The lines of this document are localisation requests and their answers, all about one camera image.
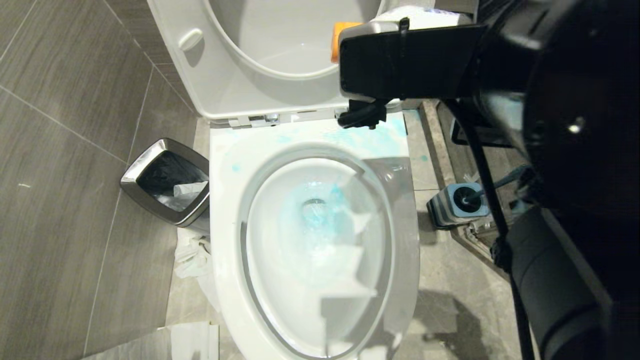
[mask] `toilet bowl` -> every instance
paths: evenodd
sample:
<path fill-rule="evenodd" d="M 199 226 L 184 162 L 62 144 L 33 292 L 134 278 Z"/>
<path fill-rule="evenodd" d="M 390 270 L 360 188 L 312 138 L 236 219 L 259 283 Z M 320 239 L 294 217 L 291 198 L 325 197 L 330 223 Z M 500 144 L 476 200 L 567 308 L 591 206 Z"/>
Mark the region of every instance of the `toilet bowl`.
<path fill-rule="evenodd" d="M 212 122 L 214 281 L 244 357 L 390 359 L 419 279 L 403 113 L 340 128 L 348 101 L 330 63 L 333 23 L 384 2 L 148 2 Z"/>

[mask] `trash can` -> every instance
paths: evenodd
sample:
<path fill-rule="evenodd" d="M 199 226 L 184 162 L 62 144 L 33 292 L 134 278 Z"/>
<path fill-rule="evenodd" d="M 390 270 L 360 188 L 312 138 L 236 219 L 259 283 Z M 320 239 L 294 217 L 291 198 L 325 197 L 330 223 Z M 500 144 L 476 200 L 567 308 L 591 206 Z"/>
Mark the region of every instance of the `trash can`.
<path fill-rule="evenodd" d="M 131 163 L 120 187 L 155 216 L 209 235 L 209 161 L 169 138 Z"/>

